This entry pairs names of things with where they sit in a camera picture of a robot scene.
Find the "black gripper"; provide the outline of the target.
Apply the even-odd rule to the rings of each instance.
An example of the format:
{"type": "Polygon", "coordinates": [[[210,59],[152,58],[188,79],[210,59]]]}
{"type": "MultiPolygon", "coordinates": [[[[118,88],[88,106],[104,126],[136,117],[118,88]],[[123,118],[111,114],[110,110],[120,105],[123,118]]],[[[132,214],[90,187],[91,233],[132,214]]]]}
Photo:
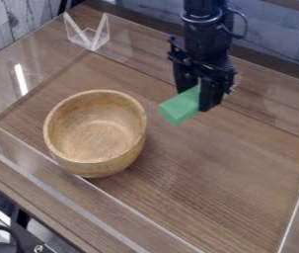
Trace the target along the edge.
{"type": "Polygon", "coordinates": [[[167,39],[176,92],[191,89],[200,78],[200,112],[221,105],[233,92],[237,70],[229,51],[234,37],[233,19],[184,19],[183,35],[167,39]]]}

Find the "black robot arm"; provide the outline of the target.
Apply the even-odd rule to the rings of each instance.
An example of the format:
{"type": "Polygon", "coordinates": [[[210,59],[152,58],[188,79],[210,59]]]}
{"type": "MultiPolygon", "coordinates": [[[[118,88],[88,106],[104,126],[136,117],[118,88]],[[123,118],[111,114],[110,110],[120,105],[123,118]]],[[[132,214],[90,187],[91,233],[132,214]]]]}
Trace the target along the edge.
{"type": "Polygon", "coordinates": [[[237,68],[231,62],[234,14],[227,0],[183,0],[183,36],[168,38],[176,92],[200,86],[198,110],[222,104],[234,89],[237,68]]]}

